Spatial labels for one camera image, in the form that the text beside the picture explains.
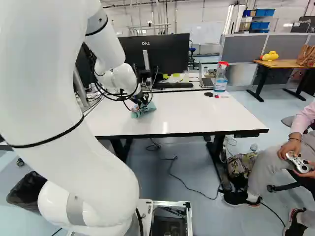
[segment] yellow toy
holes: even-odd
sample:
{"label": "yellow toy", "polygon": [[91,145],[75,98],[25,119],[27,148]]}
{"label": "yellow toy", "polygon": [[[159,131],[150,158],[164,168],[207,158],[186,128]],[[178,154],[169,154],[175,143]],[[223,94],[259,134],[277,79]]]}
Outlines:
{"label": "yellow toy", "polygon": [[269,53],[260,56],[261,60],[267,60],[267,61],[272,61],[275,59],[278,59],[279,55],[275,51],[270,51]]}

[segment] red bottle cap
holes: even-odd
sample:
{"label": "red bottle cap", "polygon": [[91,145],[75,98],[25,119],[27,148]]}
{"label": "red bottle cap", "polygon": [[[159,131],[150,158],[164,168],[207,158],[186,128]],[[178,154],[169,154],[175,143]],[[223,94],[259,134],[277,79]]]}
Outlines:
{"label": "red bottle cap", "polygon": [[219,64],[229,66],[230,64],[227,61],[219,61]]}

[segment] water bottle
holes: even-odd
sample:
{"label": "water bottle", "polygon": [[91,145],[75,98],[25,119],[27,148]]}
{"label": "water bottle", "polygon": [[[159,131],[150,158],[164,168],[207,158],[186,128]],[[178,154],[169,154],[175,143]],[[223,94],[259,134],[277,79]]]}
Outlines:
{"label": "water bottle", "polygon": [[224,92],[226,90],[227,78],[225,77],[225,70],[229,66],[226,61],[219,61],[217,70],[216,83],[214,87],[215,92]]}

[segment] gray pants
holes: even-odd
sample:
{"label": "gray pants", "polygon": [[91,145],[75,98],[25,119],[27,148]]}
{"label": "gray pants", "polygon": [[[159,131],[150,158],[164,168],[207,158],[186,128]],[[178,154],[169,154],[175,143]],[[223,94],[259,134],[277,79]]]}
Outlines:
{"label": "gray pants", "polygon": [[[253,195],[260,196],[266,186],[270,184],[270,178],[281,169],[291,169],[291,166],[277,156],[279,146],[270,147],[259,153],[257,160],[249,176],[248,191]],[[303,159],[315,162],[315,132],[312,131],[303,136],[301,154]],[[315,211],[307,210],[302,215],[302,221],[308,228],[315,228]]]}

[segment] whiteboard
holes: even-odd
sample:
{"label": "whiteboard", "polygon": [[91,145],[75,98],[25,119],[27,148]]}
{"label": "whiteboard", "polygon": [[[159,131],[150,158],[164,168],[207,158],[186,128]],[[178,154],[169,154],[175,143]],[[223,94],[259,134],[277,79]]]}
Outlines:
{"label": "whiteboard", "polygon": [[223,32],[223,21],[211,21],[178,24],[178,33],[190,33],[190,40],[195,44],[219,43]]}

